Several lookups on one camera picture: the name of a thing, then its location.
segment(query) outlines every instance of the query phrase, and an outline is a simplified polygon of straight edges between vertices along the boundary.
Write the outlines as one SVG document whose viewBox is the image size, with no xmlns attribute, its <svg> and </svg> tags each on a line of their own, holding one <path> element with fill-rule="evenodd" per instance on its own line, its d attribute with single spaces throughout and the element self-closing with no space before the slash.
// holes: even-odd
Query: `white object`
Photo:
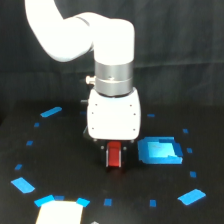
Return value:
<svg viewBox="0 0 224 224">
<path fill-rule="evenodd" d="M 25 0 L 28 22 L 43 49 L 66 62 L 94 47 L 94 59 L 120 65 L 134 59 L 134 27 L 126 20 L 86 12 L 63 19 L 54 0 Z"/>
<path fill-rule="evenodd" d="M 95 84 L 95 80 L 98 80 L 96 87 L 104 95 L 129 93 L 132 89 L 132 70 L 129 70 L 129 66 L 134 60 L 135 39 L 135 30 L 129 21 L 110 19 L 92 12 L 63 19 L 54 0 L 25 0 L 25 9 L 31 29 L 50 57 L 67 62 L 94 50 L 95 64 L 101 68 L 98 75 L 105 75 L 101 71 L 112 74 L 116 71 L 118 77 L 117 80 L 114 77 L 108 77 L 108 80 L 87 77 L 86 82 Z M 122 74 L 126 74 L 126 79 L 122 78 Z M 141 110 L 137 90 L 133 90 L 129 95 L 120 98 L 103 97 L 95 90 L 91 91 L 87 122 L 92 138 L 137 138 Z"/>
<path fill-rule="evenodd" d="M 41 206 L 36 224 L 80 224 L 82 210 L 76 202 L 48 202 Z"/>
<path fill-rule="evenodd" d="M 96 79 L 96 76 L 94 76 L 94 77 L 86 76 L 86 84 L 95 85 L 95 79 Z"/>
<path fill-rule="evenodd" d="M 138 92 L 109 98 L 90 92 L 87 109 L 89 135 L 96 139 L 132 140 L 138 137 L 141 109 Z"/>
</svg>

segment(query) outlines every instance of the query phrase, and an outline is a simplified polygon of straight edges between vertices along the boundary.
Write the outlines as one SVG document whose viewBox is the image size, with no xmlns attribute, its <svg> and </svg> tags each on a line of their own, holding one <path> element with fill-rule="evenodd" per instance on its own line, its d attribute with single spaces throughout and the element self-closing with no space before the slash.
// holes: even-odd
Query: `blue tape marker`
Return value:
<svg viewBox="0 0 224 224">
<path fill-rule="evenodd" d="M 173 143 L 173 148 L 176 156 L 183 156 L 183 152 L 179 143 Z"/>
<path fill-rule="evenodd" d="M 32 144 L 33 144 L 33 141 L 28 141 L 28 142 L 26 143 L 27 146 L 31 146 Z"/>
<path fill-rule="evenodd" d="M 185 205 L 190 205 L 191 203 L 198 201 L 199 199 L 205 197 L 206 194 L 202 191 L 195 189 L 183 196 L 179 197 L 178 200 L 182 201 Z"/>
<path fill-rule="evenodd" d="M 90 201 L 83 199 L 83 198 L 78 198 L 76 203 L 79 205 L 82 205 L 83 207 L 86 207 L 90 203 Z"/>
<path fill-rule="evenodd" d="M 190 171 L 190 176 L 193 177 L 193 178 L 196 178 L 197 177 L 197 174 L 194 171 Z"/>
<path fill-rule="evenodd" d="M 56 201 L 63 201 L 65 199 L 65 196 L 54 196 L 54 200 Z"/>
<path fill-rule="evenodd" d="M 187 152 L 188 152 L 188 153 L 192 153 L 193 150 L 192 150 L 191 148 L 187 148 Z"/>
<path fill-rule="evenodd" d="M 18 164 L 16 167 L 15 167 L 15 170 L 20 170 L 22 167 L 22 164 Z"/>
<path fill-rule="evenodd" d="M 104 206 L 111 206 L 112 205 L 112 199 L 105 199 Z"/>
<path fill-rule="evenodd" d="M 183 132 L 184 132 L 185 134 L 188 134 L 188 130 L 187 130 L 187 129 L 183 129 Z"/>
<path fill-rule="evenodd" d="M 51 110 L 48 110 L 48 111 L 46 111 L 46 112 L 44 112 L 44 113 L 42 113 L 42 114 L 40 114 L 42 117 L 49 117 L 49 116 L 51 116 L 52 114 L 55 114 L 55 113 L 57 113 L 57 112 L 59 112 L 59 111 L 61 111 L 62 110 L 62 108 L 61 107 L 55 107 L 55 108 L 53 108 L 53 109 L 51 109 Z"/>
<path fill-rule="evenodd" d="M 29 184 L 26 180 L 24 180 L 22 177 L 11 181 L 11 183 L 17 187 L 20 191 L 22 191 L 24 194 L 32 192 L 35 188 Z"/>
<path fill-rule="evenodd" d="M 35 124 L 34 124 L 34 127 L 35 127 L 35 128 L 38 128 L 39 126 L 40 126 L 39 123 L 35 123 Z"/>
<path fill-rule="evenodd" d="M 149 206 L 150 207 L 156 207 L 156 200 L 150 200 Z"/>
<path fill-rule="evenodd" d="M 148 117 L 155 117 L 155 114 L 147 114 Z"/>
<path fill-rule="evenodd" d="M 50 201 L 54 201 L 53 195 L 49 195 L 44 198 L 38 199 L 38 200 L 34 201 L 34 203 L 36 204 L 37 207 L 41 207 L 43 204 L 50 202 Z"/>
<path fill-rule="evenodd" d="M 81 111 L 80 114 L 81 115 L 86 115 L 86 111 Z"/>
</svg>

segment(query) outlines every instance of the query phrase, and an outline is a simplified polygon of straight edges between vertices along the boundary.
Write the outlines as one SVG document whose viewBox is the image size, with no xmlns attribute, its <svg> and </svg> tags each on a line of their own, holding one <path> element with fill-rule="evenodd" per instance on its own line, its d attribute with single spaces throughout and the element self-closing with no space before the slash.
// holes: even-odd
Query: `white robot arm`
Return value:
<svg viewBox="0 0 224 224">
<path fill-rule="evenodd" d="M 46 53 L 59 62 L 94 50 L 95 77 L 87 123 L 94 139 L 134 140 L 140 129 L 138 92 L 132 86 L 134 27 L 86 12 L 63 19 L 54 0 L 25 0 L 28 22 Z"/>
</svg>

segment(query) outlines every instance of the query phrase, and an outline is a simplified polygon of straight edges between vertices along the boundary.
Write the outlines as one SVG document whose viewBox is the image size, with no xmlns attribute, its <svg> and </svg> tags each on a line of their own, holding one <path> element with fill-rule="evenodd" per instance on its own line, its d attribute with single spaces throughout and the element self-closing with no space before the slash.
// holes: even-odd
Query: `black background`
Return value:
<svg viewBox="0 0 224 224">
<path fill-rule="evenodd" d="M 95 12 L 133 23 L 135 82 L 142 104 L 223 105 L 222 0 L 55 0 L 63 18 Z M 16 102 L 88 98 L 93 52 L 60 63 L 42 49 L 23 0 L 0 1 L 0 118 Z"/>
</svg>

